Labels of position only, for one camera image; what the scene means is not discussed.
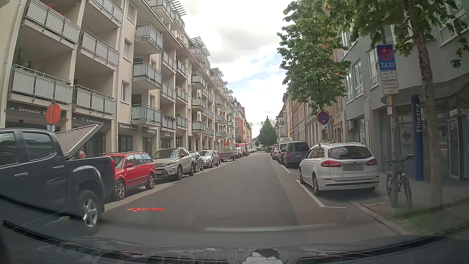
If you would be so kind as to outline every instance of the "asphalt road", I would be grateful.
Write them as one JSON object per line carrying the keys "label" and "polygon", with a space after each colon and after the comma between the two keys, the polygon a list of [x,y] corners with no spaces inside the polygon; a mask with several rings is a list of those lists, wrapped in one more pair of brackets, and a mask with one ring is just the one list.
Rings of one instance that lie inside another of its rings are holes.
{"label": "asphalt road", "polygon": [[396,235],[350,203],[373,200],[374,193],[315,197],[299,184],[297,172],[258,152],[151,191],[136,190],[106,205],[95,236],[149,246],[260,248]]}

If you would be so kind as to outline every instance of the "silver suv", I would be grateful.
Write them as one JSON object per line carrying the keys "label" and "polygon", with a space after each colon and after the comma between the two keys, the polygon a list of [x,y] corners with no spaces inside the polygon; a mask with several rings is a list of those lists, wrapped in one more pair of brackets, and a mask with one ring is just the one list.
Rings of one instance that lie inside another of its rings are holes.
{"label": "silver suv", "polygon": [[194,158],[185,148],[162,148],[152,159],[156,165],[155,179],[177,181],[185,174],[192,176],[196,172]]}

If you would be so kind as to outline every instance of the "taxi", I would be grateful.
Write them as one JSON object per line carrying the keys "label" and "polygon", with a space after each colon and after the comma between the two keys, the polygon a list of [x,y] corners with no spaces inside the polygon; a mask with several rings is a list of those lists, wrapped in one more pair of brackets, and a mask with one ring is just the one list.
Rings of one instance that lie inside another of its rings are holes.
{"label": "taxi", "polygon": [[357,142],[323,140],[300,162],[300,182],[313,187],[313,194],[325,190],[373,189],[378,187],[378,162],[367,146]]}

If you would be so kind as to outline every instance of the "hubcap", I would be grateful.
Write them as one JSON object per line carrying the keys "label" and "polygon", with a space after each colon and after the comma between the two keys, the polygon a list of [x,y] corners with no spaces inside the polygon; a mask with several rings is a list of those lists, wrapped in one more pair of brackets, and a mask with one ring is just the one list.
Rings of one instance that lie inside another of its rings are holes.
{"label": "hubcap", "polygon": [[88,199],[83,202],[83,222],[93,227],[98,220],[98,207],[93,199]]}

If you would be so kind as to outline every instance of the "blue pillar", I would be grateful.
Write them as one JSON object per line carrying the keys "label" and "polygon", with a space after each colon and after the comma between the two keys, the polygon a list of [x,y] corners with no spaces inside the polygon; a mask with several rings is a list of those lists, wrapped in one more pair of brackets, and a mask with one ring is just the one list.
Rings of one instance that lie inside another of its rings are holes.
{"label": "blue pillar", "polygon": [[414,131],[415,180],[424,180],[424,136],[422,134],[422,109],[418,95],[412,95],[412,123]]}

